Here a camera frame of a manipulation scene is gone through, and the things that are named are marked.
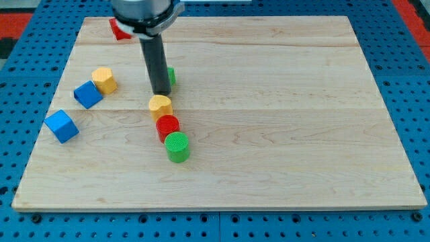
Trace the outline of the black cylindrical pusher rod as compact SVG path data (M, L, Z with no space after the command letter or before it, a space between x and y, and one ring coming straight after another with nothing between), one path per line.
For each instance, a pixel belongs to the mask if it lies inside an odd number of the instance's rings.
M169 95L171 83L162 36L158 34L151 39L140 39L140 45L153 93Z

